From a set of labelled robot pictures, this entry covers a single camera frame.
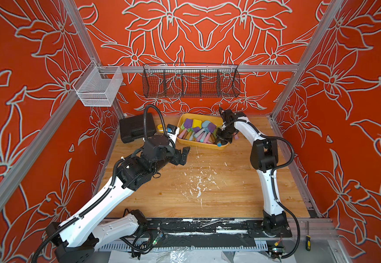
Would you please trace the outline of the yellow shovel purple handle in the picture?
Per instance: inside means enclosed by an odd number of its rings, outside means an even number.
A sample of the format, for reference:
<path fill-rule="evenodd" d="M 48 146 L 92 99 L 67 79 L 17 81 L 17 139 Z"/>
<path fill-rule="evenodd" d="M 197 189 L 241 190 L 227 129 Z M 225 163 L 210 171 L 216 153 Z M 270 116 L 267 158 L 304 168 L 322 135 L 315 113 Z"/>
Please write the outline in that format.
<path fill-rule="evenodd" d="M 199 119 L 193 119 L 192 131 L 193 136 L 195 136 L 201 130 L 202 121 Z"/>

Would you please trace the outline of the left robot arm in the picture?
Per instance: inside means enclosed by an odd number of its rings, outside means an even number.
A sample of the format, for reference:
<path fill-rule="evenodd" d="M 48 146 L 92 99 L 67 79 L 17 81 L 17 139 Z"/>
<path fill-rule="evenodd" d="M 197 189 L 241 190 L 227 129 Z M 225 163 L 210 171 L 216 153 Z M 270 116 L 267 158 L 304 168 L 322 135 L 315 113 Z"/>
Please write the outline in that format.
<path fill-rule="evenodd" d="M 151 181 L 167 164 L 187 163 L 190 148 L 176 148 L 178 127 L 163 124 L 162 135 L 148 135 L 147 115 L 150 108 L 161 113 L 155 105 L 145 107 L 143 146 L 115 163 L 111 179 L 78 212 L 67 220 L 51 223 L 46 228 L 47 238 L 33 254 L 33 263 L 38 261 L 49 243 L 56 247 L 58 262 L 85 263 L 101 246 L 132 236 L 147 224 L 147 219 L 138 209 L 112 223 L 102 224 L 101 221 L 143 184 Z"/>

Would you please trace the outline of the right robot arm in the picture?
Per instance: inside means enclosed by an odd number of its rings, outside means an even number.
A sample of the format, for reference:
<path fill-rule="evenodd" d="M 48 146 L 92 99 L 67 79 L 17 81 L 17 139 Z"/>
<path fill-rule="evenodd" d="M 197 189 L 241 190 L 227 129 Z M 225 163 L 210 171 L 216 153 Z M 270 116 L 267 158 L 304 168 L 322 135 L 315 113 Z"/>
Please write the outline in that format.
<path fill-rule="evenodd" d="M 288 252 L 278 252 L 275 248 L 268 250 L 268 256 L 272 259 L 283 260 L 294 255 L 299 247 L 301 239 L 301 228 L 294 213 L 286 208 L 280 199 L 277 170 L 289 166 L 295 158 L 295 151 L 291 143 L 276 136 L 268 136 L 262 133 L 250 122 L 243 112 L 233 112 L 219 108 L 219 114 L 223 124 L 217 132 L 216 144 L 223 145 L 232 143 L 234 135 L 241 133 L 250 142 L 252 148 L 250 163 L 257 172 L 263 195 L 263 232 L 268 237 L 276 237 L 283 230 L 289 228 L 287 215 L 290 214 L 295 221 L 297 238 L 293 249 Z M 279 164 L 278 141 L 284 142 L 291 151 L 291 156 L 284 164 Z"/>

